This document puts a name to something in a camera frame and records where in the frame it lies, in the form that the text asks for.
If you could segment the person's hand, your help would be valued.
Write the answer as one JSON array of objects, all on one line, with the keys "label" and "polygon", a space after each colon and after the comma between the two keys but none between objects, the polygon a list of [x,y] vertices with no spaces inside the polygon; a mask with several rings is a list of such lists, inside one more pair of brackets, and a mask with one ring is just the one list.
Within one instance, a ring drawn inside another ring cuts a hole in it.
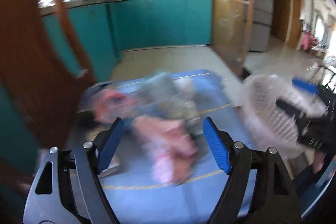
[{"label": "person's hand", "polygon": [[322,153],[321,151],[315,151],[314,160],[313,160],[313,163],[311,165],[313,173],[318,173],[322,169],[323,163],[324,163],[324,158],[325,158],[324,153]]}]

